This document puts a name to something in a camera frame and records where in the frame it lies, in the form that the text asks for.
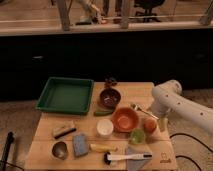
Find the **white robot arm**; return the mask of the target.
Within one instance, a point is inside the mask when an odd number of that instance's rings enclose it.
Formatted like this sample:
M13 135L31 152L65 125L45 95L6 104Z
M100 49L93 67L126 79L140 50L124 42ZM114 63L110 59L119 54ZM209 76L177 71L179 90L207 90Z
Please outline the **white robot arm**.
M181 93L182 86L177 80L169 80L154 86L151 90L152 113L163 118L169 110L173 110L213 135L213 109L188 100Z

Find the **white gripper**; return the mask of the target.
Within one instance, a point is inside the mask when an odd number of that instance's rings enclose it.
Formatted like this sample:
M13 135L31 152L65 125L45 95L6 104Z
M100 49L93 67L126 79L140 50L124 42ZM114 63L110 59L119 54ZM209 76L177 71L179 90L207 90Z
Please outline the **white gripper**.
M163 132L167 129L168 119L166 116L170 112L170 109L165 105L161 104L158 100L154 99L149 107L149 110L153 115L160 118L159 119L159 128Z

